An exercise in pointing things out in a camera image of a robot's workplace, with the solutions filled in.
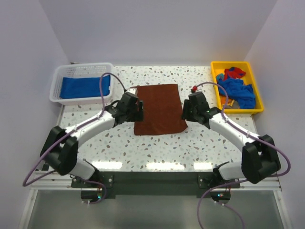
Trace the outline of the brown towel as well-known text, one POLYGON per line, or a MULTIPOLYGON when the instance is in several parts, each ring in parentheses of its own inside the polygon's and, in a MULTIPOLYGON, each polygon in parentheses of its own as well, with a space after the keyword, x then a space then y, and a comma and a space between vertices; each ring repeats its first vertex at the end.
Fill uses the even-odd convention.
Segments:
POLYGON ((182 105, 177 84, 137 86, 143 101, 143 120, 134 124, 135 135, 177 134, 188 126, 182 119, 182 105))

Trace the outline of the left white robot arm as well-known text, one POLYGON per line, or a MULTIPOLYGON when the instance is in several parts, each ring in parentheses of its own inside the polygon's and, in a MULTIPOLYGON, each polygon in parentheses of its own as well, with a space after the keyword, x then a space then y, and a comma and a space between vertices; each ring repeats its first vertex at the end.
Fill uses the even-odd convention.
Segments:
POLYGON ((82 178, 88 187, 98 184, 98 170, 90 163, 78 159, 78 149, 99 133, 125 122, 143 120, 143 102, 137 89, 128 89, 121 99, 91 118, 67 128, 56 126, 49 132, 40 157, 60 175, 82 178))

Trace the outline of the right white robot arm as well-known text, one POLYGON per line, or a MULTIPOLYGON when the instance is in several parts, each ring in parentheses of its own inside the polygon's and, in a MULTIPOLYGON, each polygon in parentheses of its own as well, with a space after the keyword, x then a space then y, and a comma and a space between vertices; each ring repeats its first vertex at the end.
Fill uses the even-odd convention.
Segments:
POLYGON ((269 135, 249 132, 219 108, 210 108, 202 92, 192 93, 184 101, 182 119, 219 133, 242 153, 240 162, 225 162, 213 169, 215 186, 224 187, 230 180, 243 178, 257 184, 281 169, 275 143, 269 135))

